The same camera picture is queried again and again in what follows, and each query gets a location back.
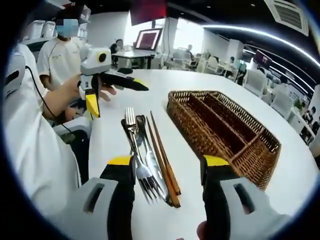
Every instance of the chopsticks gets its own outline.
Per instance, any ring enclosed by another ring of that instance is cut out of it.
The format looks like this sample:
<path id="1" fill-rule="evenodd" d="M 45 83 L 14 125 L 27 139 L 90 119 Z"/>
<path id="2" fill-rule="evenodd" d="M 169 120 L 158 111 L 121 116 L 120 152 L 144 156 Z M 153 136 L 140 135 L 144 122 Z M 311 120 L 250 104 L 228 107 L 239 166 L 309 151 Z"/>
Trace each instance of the chopsticks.
<path id="1" fill-rule="evenodd" d="M 153 116 L 152 112 L 150 112 L 150 114 L 151 114 L 151 119 L 152 119 L 152 123 L 153 123 L 153 127 L 154 127 L 154 132 L 155 132 L 157 142 L 158 142 L 158 144 L 157 144 L 155 136 L 154 136 L 153 131 L 151 129 L 149 119 L 148 119 L 148 117 L 146 117 L 146 121 L 148 124 L 148 129 L 149 129 L 149 133 L 151 136 L 151 141 L 152 141 L 152 145 L 154 148 L 154 152 L 155 152 L 156 158 L 158 160 L 158 164 L 159 164 L 160 170 L 162 172 L 163 179 L 164 179 L 165 184 L 168 188 L 168 194 L 171 199 L 171 203 L 175 208 L 179 208 L 179 207 L 181 207 L 181 205 L 180 205 L 180 202 L 178 199 L 178 195 L 181 195 L 181 190 L 179 188 L 176 177 L 175 177 L 173 170 L 171 168 L 171 165 L 169 163 L 169 160 L 166 155 L 162 141 L 160 139 L 160 135 L 159 135 L 159 132 L 158 132 L 158 129 L 156 126 L 154 116 Z"/>

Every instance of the fork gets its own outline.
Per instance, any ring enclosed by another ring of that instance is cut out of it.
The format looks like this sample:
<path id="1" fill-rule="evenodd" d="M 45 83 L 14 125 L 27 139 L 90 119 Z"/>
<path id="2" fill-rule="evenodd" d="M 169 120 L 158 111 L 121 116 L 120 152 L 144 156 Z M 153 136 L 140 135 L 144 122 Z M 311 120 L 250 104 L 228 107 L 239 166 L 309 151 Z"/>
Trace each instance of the fork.
<path id="1" fill-rule="evenodd" d="M 130 132 L 130 137 L 133 142 L 133 152 L 136 156 L 136 178 L 139 181 L 142 191 L 146 193 L 151 200 L 153 200 L 153 197 L 151 196 L 150 192 L 153 194 L 155 198 L 157 198 L 157 194 L 160 195 L 157 188 L 158 183 L 155 177 L 152 175 L 150 169 L 142 161 L 142 157 L 137 144 L 138 125 L 133 107 L 127 107 L 125 109 L 124 119 L 125 125 Z"/>

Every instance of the woven basket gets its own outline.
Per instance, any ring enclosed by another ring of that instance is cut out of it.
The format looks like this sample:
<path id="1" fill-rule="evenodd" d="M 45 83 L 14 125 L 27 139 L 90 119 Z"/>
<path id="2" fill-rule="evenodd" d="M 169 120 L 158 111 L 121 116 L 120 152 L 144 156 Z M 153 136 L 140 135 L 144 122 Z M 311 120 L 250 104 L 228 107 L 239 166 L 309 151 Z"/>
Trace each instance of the woven basket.
<path id="1" fill-rule="evenodd" d="M 171 91 L 167 112 L 197 156 L 223 158 L 266 189 L 281 145 L 242 107 L 218 91 Z"/>

